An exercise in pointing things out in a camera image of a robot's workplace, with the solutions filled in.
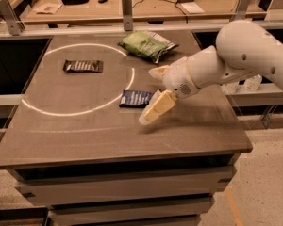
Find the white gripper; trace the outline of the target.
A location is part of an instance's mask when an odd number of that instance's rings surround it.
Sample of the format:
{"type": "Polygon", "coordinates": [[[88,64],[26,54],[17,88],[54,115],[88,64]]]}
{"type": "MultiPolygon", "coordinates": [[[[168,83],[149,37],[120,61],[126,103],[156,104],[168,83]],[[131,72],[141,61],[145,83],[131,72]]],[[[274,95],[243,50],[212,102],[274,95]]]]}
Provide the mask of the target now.
{"type": "Polygon", "coordinates": [[[191,78],[190,64],[186,57],[169,65],[150,69],[148,73],[157,80],[162,80],[167,90],[157,90],[149,105],[139,117],[141,125],[148,125],[157,120],[175,106],[177,98],[184,99],[197,94],[200,89],[191,78]]]}

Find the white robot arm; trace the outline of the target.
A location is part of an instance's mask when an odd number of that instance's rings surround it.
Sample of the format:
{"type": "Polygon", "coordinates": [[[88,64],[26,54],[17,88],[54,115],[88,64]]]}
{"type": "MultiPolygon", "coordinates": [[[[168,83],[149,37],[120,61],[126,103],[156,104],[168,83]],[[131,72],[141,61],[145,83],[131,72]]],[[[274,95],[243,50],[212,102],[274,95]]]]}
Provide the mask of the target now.
{"type": "Polygon", "coordinates": [[[161,81],[165,90],[154,93],[139,117],[142,125],[156,121],[177,100],[210,85],[229,84],[259,74],[283,90],[283,43],[261,26],[238,20],[219,31],[215,45],[151,69],[149,74],[161,81]]]}

